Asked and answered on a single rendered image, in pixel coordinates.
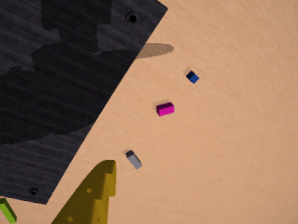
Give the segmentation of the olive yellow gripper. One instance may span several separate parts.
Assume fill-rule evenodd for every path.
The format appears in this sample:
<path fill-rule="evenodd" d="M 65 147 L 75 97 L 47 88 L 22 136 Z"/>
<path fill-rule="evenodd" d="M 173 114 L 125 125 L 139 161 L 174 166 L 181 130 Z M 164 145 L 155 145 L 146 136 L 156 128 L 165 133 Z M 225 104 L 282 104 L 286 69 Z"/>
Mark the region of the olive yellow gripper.
<path fill-rule="evenodd" d="M 116 161 L 98 163 L 51 224 L 107 224 L 109 197 L 116 194 Z"/>

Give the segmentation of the magenta rectangular block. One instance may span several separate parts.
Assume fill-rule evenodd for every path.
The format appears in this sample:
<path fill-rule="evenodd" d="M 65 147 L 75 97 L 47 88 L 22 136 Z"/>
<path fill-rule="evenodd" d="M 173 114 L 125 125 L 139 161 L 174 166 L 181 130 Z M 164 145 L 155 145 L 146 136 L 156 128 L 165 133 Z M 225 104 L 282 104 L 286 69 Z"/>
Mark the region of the magenta rectangular block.
<path fill-rule="evenodd" d="M 157 114 L 160 116 L 174 113 L 174 105 L 171 102 L 156 106 Z"/>

